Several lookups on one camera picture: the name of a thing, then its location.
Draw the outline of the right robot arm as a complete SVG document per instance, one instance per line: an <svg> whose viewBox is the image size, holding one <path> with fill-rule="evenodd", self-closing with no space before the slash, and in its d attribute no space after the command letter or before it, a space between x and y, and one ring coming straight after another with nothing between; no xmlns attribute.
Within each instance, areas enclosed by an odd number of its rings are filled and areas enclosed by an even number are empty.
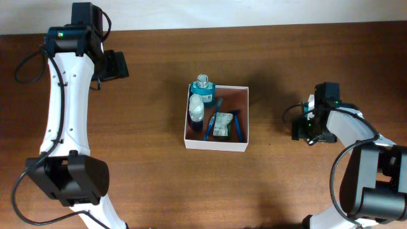
<svg viewBox="0 0 407 229"><path fill-rule="evenodd" d="M316 85L299 106L293 140L344 146L329 175L332 206L306 216L301 227L371 228L406 221L406 147L379 133L356 105L344 103L337 83Z"/></svg>

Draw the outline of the blue white toothbrush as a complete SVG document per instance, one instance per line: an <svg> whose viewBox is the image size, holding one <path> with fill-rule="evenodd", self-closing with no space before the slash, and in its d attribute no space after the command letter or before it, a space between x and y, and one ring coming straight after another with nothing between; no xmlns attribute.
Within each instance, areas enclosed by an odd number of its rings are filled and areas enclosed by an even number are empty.
<svg viewBox="0 0 407 229"><path fill-rule="evenodd" d="M216 115L217 115L219 109L221 108L221 106L223 105L223 101L224 101L224 99L222 97L220 97L216 102L216 110L215 110L214 114L212 115L211 119L209 120L209 125L208 125L207 131L203 138L204 141L207 141L209 138L210 131L216 121Z"/></svg>

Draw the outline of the clear pump bottle purple liquid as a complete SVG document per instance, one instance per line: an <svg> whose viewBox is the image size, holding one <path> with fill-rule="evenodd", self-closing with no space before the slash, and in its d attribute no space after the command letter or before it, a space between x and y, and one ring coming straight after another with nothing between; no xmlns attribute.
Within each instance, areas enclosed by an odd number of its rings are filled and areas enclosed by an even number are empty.
<svg viewBox="0 0 407 229"><path fill-rule="evenodd" d="M189 125L194 132L201 132L204 125L204 102L201 95L193 94L188 106Z"/></svg>

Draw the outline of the blue mouthwash bottle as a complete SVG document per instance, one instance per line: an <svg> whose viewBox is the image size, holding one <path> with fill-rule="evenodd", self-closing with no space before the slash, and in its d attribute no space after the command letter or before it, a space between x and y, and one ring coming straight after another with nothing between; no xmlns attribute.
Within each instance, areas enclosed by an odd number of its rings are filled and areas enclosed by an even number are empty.
<svg viewBox="0 0 407 229"><path fill-rule="evenodd" d="M197 76L197 80L190 85L190 92L200 95L206 108L212 107L215 104L216 85L209 81L209 77L206 74Z"/></svg>

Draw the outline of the blue disposable razor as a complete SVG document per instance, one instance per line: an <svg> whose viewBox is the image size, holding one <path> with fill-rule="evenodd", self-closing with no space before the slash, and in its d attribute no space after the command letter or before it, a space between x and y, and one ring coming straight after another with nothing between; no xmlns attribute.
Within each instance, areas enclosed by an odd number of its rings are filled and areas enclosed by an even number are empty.
<svg viewBox="0 0 407 229"><path fill-rule="evenodd" d="M241 128L240 128L240 123L239 123L239 120L238 120L238 114L240 113L240 110L236 109L236 110L230 111L230 113L234 117L239 142L243 143L244 138L243 138L242 131L241 131Z"/></svg>

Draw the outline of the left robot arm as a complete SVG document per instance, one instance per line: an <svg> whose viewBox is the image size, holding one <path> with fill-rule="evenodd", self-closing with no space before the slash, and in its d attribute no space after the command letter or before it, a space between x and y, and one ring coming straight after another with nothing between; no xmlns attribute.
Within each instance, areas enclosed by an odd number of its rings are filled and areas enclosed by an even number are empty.
<svg viewBox="0 0 407 229"><path fill-rule="evenodd" d="M105 50L109 17L92 3L74 3L70 24L51 27L42 46L50 69L46 133L37 158L24 174L52 200L58 200L89 228L126 228L109 196L106 162L90 154L88 94L93 81L128 77L122 52Z"/></svg>

